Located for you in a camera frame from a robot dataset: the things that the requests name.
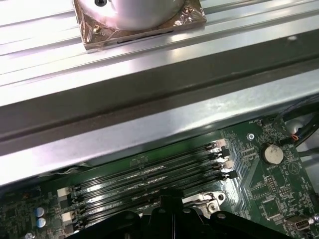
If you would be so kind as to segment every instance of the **black cable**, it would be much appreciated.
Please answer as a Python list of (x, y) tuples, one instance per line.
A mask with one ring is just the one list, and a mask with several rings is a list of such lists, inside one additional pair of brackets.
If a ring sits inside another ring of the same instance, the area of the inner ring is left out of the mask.
[(297, 135), (300, 138), (303, 138), (305, 134), (307, 134), (309, 131), (312, 130), (312, 128), (316, 127), (317, 124), (319, 124), (319, 112), (316, 112), (312, 119), (302, 128), (300, 128), (295, 135)]
[(280, 112), (274, 119), (272, 126), (277, 129), (279, 132), (287, 135), (287, 136), (291, 136), (291, 134), (289, 132), (287, 132), (285, 129), (283, 129), (280, 125), (280, 121), (282, 119), (285, 119), (286, 115), (289, 115), (290, 112), (294, 112), (294, 111), (298, 111), (299, 109), (302, 109), (305, 106), (308, 106), (309, 104), (312, 103), (317, 103), (319, 99), (319, 94), (308, 97), (306, 99), (303, 99), (302, 101), (290, 106), (289, 108), (285, 109), (284, 111)]
[(284, 120), (284, 122), (287, 122), (287, 121), (290, 121), (292, 119), (298, 118), (300, 116), (306, 116), (306, 115), (309, 115), (311, 113), (314, 113), (318, 109), (319, 109), (319, 102), (311, 103), (309, 105), (291, 110), (290, 112), (286, 113), (283, 116), (283, 120)]
[(303, 152), (298, 152), (299, 157), (307, 157), (307, 156), (311, 156), (311, 155), (315, 155), (315, 154), (319, 154), (319, 147), (318, 148), (312, 148), (309, 149), (307, 151), (303, 151)]
[(317, 123), (314, 123), (311, 127), (308, 127), (308, 124), (305, 125), (305, 127), (307, 127), (308, 129), (307, 131), (302, 130), (299, 140), (295, 143), (295, 147), (298, 147), (300, 144), (305, 142), (311, 135), (313, 135), (319, 129), (319, 121), (317, 121)]

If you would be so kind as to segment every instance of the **ram slot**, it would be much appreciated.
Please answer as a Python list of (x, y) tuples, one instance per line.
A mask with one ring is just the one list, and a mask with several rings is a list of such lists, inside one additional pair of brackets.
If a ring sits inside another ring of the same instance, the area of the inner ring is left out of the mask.
[(100, 195), (94, 194), (90, 198), (83, 199), (83, 201), (80, 202), (78, 206), (85, 206), (87, 208), (91, 207), (90, 204), (95, 204), (99, 201), (105, 202), (106, 200), (114, 200), (126, 194), (135, 195), (145, 191), (145, 187), (156, 187), (157, 185), (162, 185), (172, 180), (176, 181), (183, 177), (188, 177), (197, 173), (201, 173), (203, 172), (203, 170), (212, 170), (211, 167), (209, 167), (208, 165), (209, 164), (205, 163), (205, 161), (196, 162), (191, 165), (188, 165), (187, 167), (172, 170), (166, 174), (161, 174), (157, 177), (151, 177), (145, 180), (141, 180), (138, 183), (133, 183), (113, 190), (108, 190), (106, 192), (103, 191), (103, 193), (101, 193)]
[(194, 165), (194, 164), (198, 164), (201, 160), (201, 162), (203, 162), (206, 159), (206, 157), (203, 158), (195, 158), (195, 159), (189, 159), (189, 158), (185, 158), (183, 159), (183, 161), (181, 162), (181, 160), (179, 161), (171, 161), (170, 163), (167, 163), (165, 165), (158, 165), (157, 167), (153, 167), (153, 168), (148, 168), (146, 170), (143, 170), (143, 172), (147, 171), (148, 174), (146, 173), (142, 173), (139, 175), (138, 178), (132, 178), (130, 175), (126, 175), (125, 176), (125, 181), (122, 181), (122, 179), (113, 179), (114, 181), (116, 181), (117, 183), (114, 185), (110, 185), (110, 183), (105, 183), (107, 185), (109, 185), (108, 187), (105, 188), (101, 188), (99, 190), (95, 190), (92, 193), (87, 193), (87, 194), (83, 194), (82, 195), (82, 199), (83, 201), (85, 201), (86, 199), (91, 199), (93, 197), (100, 197), (103, 194), (106, 194), (107, 192), (109, 192), (110, 190), (114, 189), (114, 188), (120, 188), (120, 187), (124, 187), (127, 186), (128, 188), (130, 187), (129, 185), (135, 184), (136, 182), (139, 182), (141, 180), (145, 180), (146, 178), (151, 178), (151, 177), (155, 177), (158, 175), (164, 175), (165, 173), (170, 173), (174, 170), (180, 170), (183, 167), (189, 166), (189, 165)]
[[(163, 158), (163, 159), (157, 160), (155, 162), (146, 163), (145, 166), (152, 167), (152, 166), (155, 166), (157, 164), (165, 163), (167, 161), (174, 160), (174, 159), (177, 159), (177, 158), (180, 158), (180, 157), (183, 157), (183, 156), (194, 155), (194, 154), (201, 153), (201, 152), (204, 152), (204, 147), (199, 147), (199, 148), (196, 148), (196, 149), (184, 152), (184, 153), (180, 153), (180, 154), (177, 154), (177, 155), (174, 155), (174, 156), (171, 156), (171, 157)], [(134, 169), (131, 169), (131, 170), (127, 170), (125, 172), (114, 174), (114, 175), (111, 175), (111, 176), (103, 176), (103, 177), (100, 177), (100, 178), (97, 178), (97, 179), (89, 180), (89, 181), (81, 183), (81, 184), (79, 184), (77, 186), (81, 187), (81, 188), (91, 187), (91, 186), (94, 186), (96, 184), (100, 184), (100, 183), (102, 183), (105, 180), (109, 180), (109, 179), (112, 179), (114, 177), (120, 177), (120, 176), (129, 174), (129, 173), (134, 173), (135, 171), (138, 172), (138, 167), (136, 167)]]
[(193, 176), (185, 175), (186, 177), (182, 179), (178, 179), (177, 181), (173, 182), (165, 182), (164, 187), (163, 185), (158, 185), (156, 188), (148, 188), (147, 190), (149, 192), (143, 192), (142, 194), (134, 195), (133, 197), (127, 196), (125, 198), (121, 198), (120, 200), (112, 201), (106, 204), (102, 205), (95, 205), (95, 207), (89, 208), (85, 210), (85, 213), (81, 215), (82, 218), (86, 218), (87, 220), (90, 220), (90, 218), (93, 216), (95, 219), (96, 217), (107, 216), (111, 213), (113, 210), (124, 210), (125, 208), (132, 208), (132, 205), (135, 205), (138, 203), (141, 205), (144, 203), (152, 203), (157, 198), (157, 193), (161, 188), (167, 188), (167, 187), (175, 187), (180, 189), (187, 189), (189, 186), (193, 186), (196, 184), (200, 184), (203, 182), (209, 182), (211, 180), (217, 179), (217, 176), (213, 176), (211, 172), (206, 172), (204, 174), (197, 174)]

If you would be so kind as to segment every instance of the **cable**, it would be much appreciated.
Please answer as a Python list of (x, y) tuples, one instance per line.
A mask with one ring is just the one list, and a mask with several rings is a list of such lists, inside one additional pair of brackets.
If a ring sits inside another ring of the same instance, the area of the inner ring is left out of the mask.
[(316, 101), (318, 99), (319, 99), (319, 94), (311, 96), (309, 98), (306, 98), (306, 99), (304, 99), (304, 100), (302, 100), (302, 101), (300, 101), (300, 102), (288, 107), (287, 109), (283, 110), (281, 113), (279, 113), (275, 117), (275, 119), (274, 119), (274, 121), (272, 123), (272, 126), (275, 129), (277, 129), (279, 132), (281, 132), (282, 134), (285, 134), (285, 135), (287, 135), (289, 137), (292, 137), (292, 135), (289, 132), (287, 132), (285, 129), (283, 129), (281, 127), (281, 125), (279, 124), (281, 122), (281, 120), (284, 119), (285, 115), (287, 115), (289, 112), (296, 111), (300, 107), (302, 107), (304, 105), (307, 105), (307, 104), (311, 104), (311, 103), (313, 103), (313, 101)]
[(303, 151), (303, 152), (298, 152), (298, 154), (299, 154), (300, 158), (307, 157), (307, 156), (312, 156), (312, 155), (315, 155), (315, 154), (319, 154), (319, 147), (318, 148), (312, 148), (312, 149), (309, 149), (309, 150)]
[(302, 128), (298, 130), (295, 134), (299, 140), (295, 141), (295, 147), (305, 142), (311, 135), (313, 135), (319, 129), (319, 113), (317, 112), (315, 116)]

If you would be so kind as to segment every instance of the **integrated circuit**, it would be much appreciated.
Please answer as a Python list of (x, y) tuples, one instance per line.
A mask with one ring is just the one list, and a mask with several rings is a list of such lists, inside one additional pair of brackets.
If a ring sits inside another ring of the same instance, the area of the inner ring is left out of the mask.
[(275, 198), (262, 202), (262, 207), (268, 220), (281, 215), (280, 208)]

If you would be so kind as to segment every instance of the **connector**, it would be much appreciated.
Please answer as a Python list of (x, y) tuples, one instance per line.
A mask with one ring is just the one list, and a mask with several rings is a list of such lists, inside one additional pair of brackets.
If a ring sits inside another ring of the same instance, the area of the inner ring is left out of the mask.
[(285, 219), (285, 223), (297, 231), (303, 231), (310, 227), (309, 219), (303, 215), (288, 217)]

